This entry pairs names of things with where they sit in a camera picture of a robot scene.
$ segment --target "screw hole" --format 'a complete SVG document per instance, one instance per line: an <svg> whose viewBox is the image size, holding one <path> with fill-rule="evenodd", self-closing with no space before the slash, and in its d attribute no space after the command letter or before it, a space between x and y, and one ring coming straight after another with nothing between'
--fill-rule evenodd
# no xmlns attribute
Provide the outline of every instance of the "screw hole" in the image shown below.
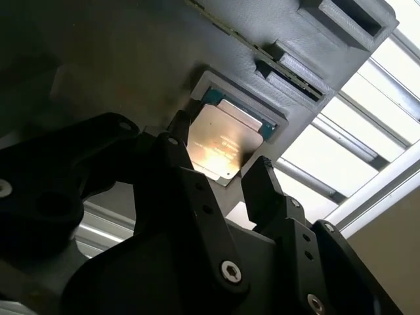
<svg viewBox="0 0 420 315"><path fill-rule="evenodd" d="M174 138L168 139L170 143L174 144L175 146L178 145L178 141L176 141Z"/></svg>
<svg viewBox="0 0 420 315"><path fill-rule="evenodd" d="M310 261L313 261L314 260L314 257L312 256L312 254L311 253L309 253L308 251L305 251L304 252L304 255L310 260Z"/></svg>
<svg viewBox="0 0 420 315"><path fill-rule="evenodd" d="M210 215L211 213L213 213L213 209L210 208L208 205L204 205L203 206L203 211L206 212L208 215Z"/></svg>
<svg viewBox="0 0 420 315"><path fill-rule="evenodd" d="M125 129L125 130L128 130L128 131L130 131L130 130L131 130L131 126L130 126L128 123L126 123L125 121L120 121L120 122L119 122L119 126L120 126L122 129Z"/></svg>
<svg viewBox="0 0 420 315"><path fill-rule="evenodd" d="M196 183L196 188L198 189L198 190L204 190L204 187L203 187L203 185L201 185L200 183Z"/></svg>
<svg viewBox="0 0 420 315"><path fill-rule="evenodd" d="M321 305L318 303L316 299L312 299L312 304L317 310L321 310Z"/></svg>

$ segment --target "circular hole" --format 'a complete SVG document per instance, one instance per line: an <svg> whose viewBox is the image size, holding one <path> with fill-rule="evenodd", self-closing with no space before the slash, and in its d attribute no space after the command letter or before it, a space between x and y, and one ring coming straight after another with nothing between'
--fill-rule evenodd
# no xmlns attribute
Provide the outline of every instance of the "circular hole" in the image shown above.
<svg viewBox="0 0 420 315"><path fill-rule="evenodd" d="M321 310L321 305L316 299L312 299L312 305L314 305L314 308L316 308L317 310Z"/></svg>
<svg viewBox="0 0 420 315"><path fill-rule="evenodd" d="M304 255L310 260L310 261L313 261L314 260L314 257L312 256L312 254L311 253L309 253L308 251L305 251L304 252Z"/></svg>
<svg viewBox="0 0 420 315"><path fill-rule="evenodd" d="M203 206L203 211L206 212L208 215L210 215L211 213L213 213L213 209L210 208L208 205L204 205Z"/></svg>
<svg viewBox="0 0 420 315"><path fill-rule="evenodd" d="M130 130L131 130L131 126L130 126L130 124L129 124L129 123L126 123L125 121L120 121L120 122L119 122L119 126L120 126L122 129L125 129L125 130L128 130L128 131L130 131Z"/></svg>
<svg viewBox="0 0 420 315"><path fill-rule="evenodd" d="M178 144L178 141L176 141L174 138L169 138L169 142L174 144L174 145Z"/></svg>
<svg viewBox="0 0 420 315"><path fill-rule="evenodd" d="M45 192L38 198L36 209L47 217L59 217L72 212L72 202L62 194Z"/></svg>
<svg viewBox="0 0 420 315"><path fill-rule="evenodd" d="M196 183L196 188L197 188L198 190L204 190L203 185L201 185L200 183Z"/></svg>

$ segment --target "metal bar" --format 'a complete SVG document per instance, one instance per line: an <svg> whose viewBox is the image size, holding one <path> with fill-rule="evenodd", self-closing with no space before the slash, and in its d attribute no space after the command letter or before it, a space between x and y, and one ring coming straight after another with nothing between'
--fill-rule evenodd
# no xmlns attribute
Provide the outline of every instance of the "metal bar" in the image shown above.
<svg viewBox="0 0 420 315"><path fill-rule="evenodd" d="M35 315L18 302L0 301L0 315Z"/></svg>
<svg viewBox="0 0 420 315"><path fill-rule="evenodd" d="M320 180L316 179L312 175L298 168L294 164L280 158L275 164L275 168L279 169L283 173L289 175L291 178L304 184L319 195L331 200L334 203L341 204L347 198L342 193L336 191L334 188L329 187Z"/></svg>
<svg viewBox="0 0 420 315"><path fill-rule="evenodd" d="M420 49L410 41L398 28L389 37L420 67Z"/></svg>
<svg viewBox="0 0 420 315"><path fill-rule="evenodd" d="M346 93L341 91L336 97L342 102L344 102L347 106L350 106L352 109L354 109L359 115L361 115L366 121L375 126L378 130L380 130L391 141L397 143L397 145L403 148L407 148L411 145L406 139L404 139L398 133L394 132L388 125L385 125L374 115L369 113L362 105L357 103Z"/></svg>
<svg viewBox="0 0 420 315"><path fill-rule="evenodd" d="M374 59L370 58L365 62L358 73L397 106L413 116L416 120L420 120L420 99L407 90L394 76L374 61ZM375 74L374 82L371 79L369 80L372 73Z"/></svg>
<svg viewBox="0 0 420 315"><path fill-rule="evenodd" d="M381 157L363 142L359 141L326 116L319 114L312 122L312 125L323 134L333 139L336 143L340 144L343 148L352 152L362 161L365 161L374 169L380 171L389 164L386 159Z"/></svg>
<svg viewBox="0 0 420 315"><path fill-rule="evenodd" d="M404 181L420 168L420 141L407 149L400 157L381 171L376 177L359 189L351 198L348 198L325 219L340 228L345 228L355 218L369 211L371 206L382 198L389 196L392 186L397 186L398 181Z"/></svg>
<svg viewBox="0 0 420 315"><path fill-rule="evenodd" d="M60 299L23 272L0 261L0 292L39 315L59 315Z"/></svg>
<svg viewBox="0 0 420 315"><path fill-rule="evenodd" d="M416 162L410 168L406 169L400 176L395 178L392 182L386 185L378 193L373 195L363 205L357 208L356 211L352 212L349 216L347 216L344 220L342 220L337 225L337 227L340 228L341 230L344 230L346 227L352 224L355 220L359 219L362 215L366 214L368 211L371 211L376 205L381 203L384 199L390 196L397 189L401 188L402 185L405 185L409 180L415 177L418 178L417 175L419 173L420 173L420 161ZM414 186L410 185L409 188L410 188L410 191L407 191L406 194L410 193L411 190L415 189L416 185ZM395 198L393 198L392 204L396 203L397 201L398 200L395 200ZM388 209L392 204L388 203L387 208L385 209Z"/></svg>

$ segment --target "black mechanical arm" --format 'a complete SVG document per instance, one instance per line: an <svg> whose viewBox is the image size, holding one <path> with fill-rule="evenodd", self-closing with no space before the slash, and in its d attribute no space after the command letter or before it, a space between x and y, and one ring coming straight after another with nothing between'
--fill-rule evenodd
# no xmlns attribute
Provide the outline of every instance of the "black mechanical arm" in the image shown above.
<svg viewBox="0 0 420 315"><path fill-rule="evenodd" d="M254 231L224 219L186 150L104 114L0 151L0 292L38 314L399 315L340 232L285 195L260 157L242 178ZM87 261L83 200L133 185L134 236Z"/></svg>

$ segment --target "white wall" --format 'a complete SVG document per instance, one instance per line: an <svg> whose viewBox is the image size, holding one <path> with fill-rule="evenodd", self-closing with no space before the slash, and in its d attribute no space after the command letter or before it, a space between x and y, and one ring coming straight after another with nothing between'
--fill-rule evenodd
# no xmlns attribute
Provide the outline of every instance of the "white wall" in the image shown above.
<svg viewBox="0 0 420 315"><path fill-rule="evenodd" d="M420 314L420 188L349 242L405 315Z"/></svg>

